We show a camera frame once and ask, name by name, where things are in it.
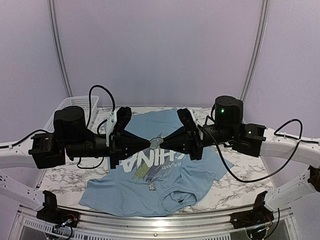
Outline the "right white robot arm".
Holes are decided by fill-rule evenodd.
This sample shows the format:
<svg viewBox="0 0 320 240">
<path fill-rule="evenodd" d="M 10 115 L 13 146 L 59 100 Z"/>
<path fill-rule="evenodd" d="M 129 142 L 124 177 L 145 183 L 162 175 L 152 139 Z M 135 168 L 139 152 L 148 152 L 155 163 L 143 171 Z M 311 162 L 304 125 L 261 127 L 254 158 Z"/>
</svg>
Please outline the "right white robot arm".
<svg viewBox="0 0 320 240">
<path fill-rule="evenodd" d="M 259 194 L 255 207 L 247 219 L 258 224 L 273 212 L 306 195 L 320 190 L 320 141 L 301 134 L 291 136 L 282 132 L 283 125 L 273 130 L 264 125 L 243 123 L 244 104 L 233 96 L 222 95 L 215 99 L 211 116 L 212 124 L 199 125 L 187 109 L 177 111 L 182 127 L 163 139 L 159 147 L 188 154 L 200 160 L 205 147 L 231 143 L 232 150 L 251 157 L 275 157 L 287 163 L 296 161 L 308 169 L 273 191 Z"/>
</svg>

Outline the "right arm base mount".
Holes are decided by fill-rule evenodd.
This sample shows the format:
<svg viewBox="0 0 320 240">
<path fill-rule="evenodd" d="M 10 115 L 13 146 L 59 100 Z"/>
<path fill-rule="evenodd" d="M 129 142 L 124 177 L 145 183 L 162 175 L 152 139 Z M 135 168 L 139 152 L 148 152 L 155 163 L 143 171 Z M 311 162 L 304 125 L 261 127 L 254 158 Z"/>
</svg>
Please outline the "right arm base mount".
<svg viewBox="0 0 320 240">
<path fill-rule="evenodd" d="M 267 193 L 267 191 L 264 191 L 257 195 L 251 210 L 239 211 L 230 215 L 230 223 L 234 229 L 270 223 L 275 219 L 273 211 L 270 211 L 265 206 Z"/>
</svg>

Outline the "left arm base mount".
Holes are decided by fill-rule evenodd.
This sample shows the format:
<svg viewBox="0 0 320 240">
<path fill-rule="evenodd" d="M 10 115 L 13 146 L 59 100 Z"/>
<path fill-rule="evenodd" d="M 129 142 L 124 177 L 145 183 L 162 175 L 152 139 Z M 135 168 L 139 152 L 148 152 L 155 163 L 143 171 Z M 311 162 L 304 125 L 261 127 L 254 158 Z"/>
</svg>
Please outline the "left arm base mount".
<svg viewBox="0 0 320 240">
<path fill-rule="evenodd" d="M 54 193 L 44 190 L 44 203 L 42 208 L 37 211 L 36 218 L 53 223 L 59 226 L 66 226 L 76 228 L 79 222 L 80 213 L 74 210 L 59 208 L 57 204 L 57 197 Z"/>
</svg>

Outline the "light blue printed t-shirt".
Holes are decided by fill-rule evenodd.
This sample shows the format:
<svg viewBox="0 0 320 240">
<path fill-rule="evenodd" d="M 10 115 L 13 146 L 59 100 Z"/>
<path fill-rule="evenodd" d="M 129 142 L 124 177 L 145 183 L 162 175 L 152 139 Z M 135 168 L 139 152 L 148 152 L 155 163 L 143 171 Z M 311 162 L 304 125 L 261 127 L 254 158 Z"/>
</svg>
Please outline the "light blue printed t-shirt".
<svg viewBox="0 0 320 240">
<path fill-rule="evenodd" d="M 201 160 L 167 149 L 147 148 L 116 169 L 87 182 L 79 204 L 120 217 L 161 217 L 195 205 L 232 167 L 211 148 Z M 150 191 L 148 183 L 154 182 Z"/>
</svg>

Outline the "round silver brooch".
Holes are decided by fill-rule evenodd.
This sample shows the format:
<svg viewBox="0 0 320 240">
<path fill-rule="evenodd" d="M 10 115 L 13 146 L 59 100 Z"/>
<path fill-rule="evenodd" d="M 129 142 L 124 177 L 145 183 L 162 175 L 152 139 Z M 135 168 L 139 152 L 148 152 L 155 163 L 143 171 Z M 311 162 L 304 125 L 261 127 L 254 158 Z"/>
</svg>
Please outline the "round silver brooch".
<svg viewBox="0 0 320 240">
<path fill-rule="evenodd" d="M 164 142 L 164 140 L 161 137 L 155 137 L 151 139 L 149 148 L 152 150 L 155 150 L 157 148 L 160 148 L 160 145 Z"/>
</svg>

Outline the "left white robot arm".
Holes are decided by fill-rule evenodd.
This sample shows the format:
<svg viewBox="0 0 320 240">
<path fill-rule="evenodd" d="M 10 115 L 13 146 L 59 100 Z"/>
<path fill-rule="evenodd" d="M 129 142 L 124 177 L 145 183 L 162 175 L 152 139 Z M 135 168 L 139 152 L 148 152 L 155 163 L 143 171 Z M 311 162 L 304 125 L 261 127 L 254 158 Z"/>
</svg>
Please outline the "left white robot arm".
<svg viewBox="0 0 320 240">
<path fill-rule="evenodd" d="M 94 133 L 89 129 L 92 122 L 92 93 L 89 92 L 89 113 L 82 107 L 72 105 L 53 114 L 53 132 L 37 129 L 17 142 L 3 143 L 0 146 L 0 167 L 27 167 L 49 169 L 66 164 L 66 158 L 108 158 L 110 169 L 115 169 L 120 161 L 148 148 L 149 140 L 126 131 L 132 118 L 130 107 L 116 109 L 115 98 L 102 85 L 94 85 L 108 93 L 112 102 L 110 118 L 105 133 Z"/>
</svg>

